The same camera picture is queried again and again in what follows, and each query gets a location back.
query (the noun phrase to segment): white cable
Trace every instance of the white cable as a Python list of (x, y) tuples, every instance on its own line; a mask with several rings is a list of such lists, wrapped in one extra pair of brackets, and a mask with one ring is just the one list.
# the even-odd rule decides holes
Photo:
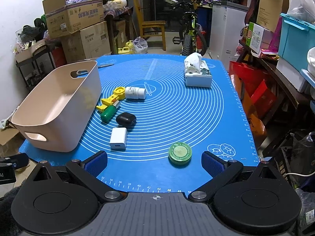
[(310, 175), (301, 175), (301, 174), (297, 174), (297, 173), (287, 173), (287, 174), (284, 174), (283, 176), (287, 176), (287, 175), (295, 175), (295, 176), (304, 176), (304, 177), (308, 177), (308, 176), (313, 176), (315, 175), (315, 171), (310, 174)]

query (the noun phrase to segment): white wall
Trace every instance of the white wall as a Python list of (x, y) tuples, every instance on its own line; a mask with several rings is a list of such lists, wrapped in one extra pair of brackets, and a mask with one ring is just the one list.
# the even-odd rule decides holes
[(0, 0), (0, 120), (8, 117), (26, 97), (27, 90), (15, 66), (15, 32), (44, 14), (43, 0)]

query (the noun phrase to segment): concentric circle pattern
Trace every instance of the concentric circle pattern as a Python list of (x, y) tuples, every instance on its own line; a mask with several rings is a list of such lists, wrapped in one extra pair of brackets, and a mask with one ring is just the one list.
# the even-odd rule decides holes
[[(168, 157), (173, 143), (194, 147), (216, 128), (223, 114), (223, 94), (213, 80), (211, 89), (186, 87), (184, 64), (167, 59), (137, 59), (100, 69), (101, 98), (116, 87), (146, 88), (145, 100), (123, 100), (108, 124), (95, 110), (80, 144), (93, 153), (105, 150), (109, 159), (148, 161)], [(125, 151), (111, 151), (111, 130), (116, 116), (129, 112), (137, 123), (128, 129)]]

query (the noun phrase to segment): bicycle pedal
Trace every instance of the bicycle pedal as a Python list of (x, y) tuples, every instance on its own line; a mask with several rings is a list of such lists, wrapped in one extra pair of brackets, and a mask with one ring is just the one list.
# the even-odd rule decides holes
[(173, 43), (174, 44), (181, 44), (182, 42), (183, 42), (183, 40), (181, 40), (179, 36), (175, 36), (173, 38)]

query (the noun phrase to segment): scissors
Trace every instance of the scissors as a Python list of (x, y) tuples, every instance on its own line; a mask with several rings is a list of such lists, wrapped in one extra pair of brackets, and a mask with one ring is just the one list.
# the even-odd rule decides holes
[[(108, 67), (108, 66), (113, 66), (114, 64), (105, 64), (105, 65), (100, 65), (98, 68), (103, 68), (103, 67)], [(77, 77), (78, 76), (83, 76), (87, 75), (89, 72), (87, 70), (77, 70)]]

